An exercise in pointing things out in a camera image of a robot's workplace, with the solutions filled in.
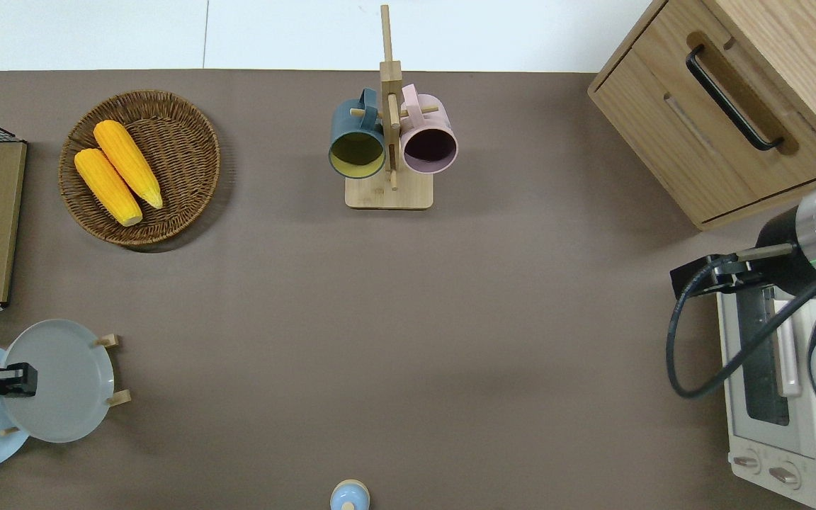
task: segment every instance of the mug tree stand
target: mug tree stand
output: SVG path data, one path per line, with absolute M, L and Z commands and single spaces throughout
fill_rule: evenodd
M 346 178 L 346 205 L 353 209 L 423 210 L 434 205 L 433 175 L 420 174 L 408 168 L 399 143 L 400 119 L 408 112 L 399 111 L 402 103 L 402 63 L 392 60 L 392 36 L 389 27 L 389 6 L 381 7 L 382 51 L 380 62 L 380 94 L 382 134 L 385 142 L 385 171 L 367 178 Z M 363 110 L 352 110 L 363 115 Z

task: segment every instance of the pink mug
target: pink mug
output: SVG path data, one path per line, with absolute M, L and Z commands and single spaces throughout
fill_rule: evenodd
M 402 134 L 399 136 L 405 164 L 420 174 L 439 174 L 453 164 L 458 153 L 453 126 L 449 123 L 443 101 L 427 93 L 418 94 L 414 84 L 402 87 L 402 94 L 405 97 L 402 110 L 408 112 L 408 116 L 401 119 Z M 437 110 L 421 111 L 431 106 Z

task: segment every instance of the white toaster oven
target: white toaster oven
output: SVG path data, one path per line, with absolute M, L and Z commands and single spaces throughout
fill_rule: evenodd
M 776 288 L 717 294 L 723 363 L 791 296 Z M 732 472 L 816 508 L 816 395 L 808 340 L 816 298 L 801 307 L 725 383 Z

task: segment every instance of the white wall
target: white wall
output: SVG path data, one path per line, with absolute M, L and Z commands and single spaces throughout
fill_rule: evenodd
M 405 70 L 595 72 L 650 0 L 389 0 Z M 366 69 L 363 0 L 0 0 L 0 70 Z

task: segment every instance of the yellow corn cob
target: yellow corn cob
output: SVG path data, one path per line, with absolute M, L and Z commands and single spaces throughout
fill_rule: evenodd
M 106 157 L 137 196 L 155 209 L 162 209 L 159 183 L 147 160 L 123 125 L 115 120 L 102 120 L 93 129 L 93 136 Z
M 140 223 L 143 219 L 140 206 L 100 149 L 84 149 L 75 154 L 74 168 L 93 191 L 96 200 L 119 223 L 126 227 Z

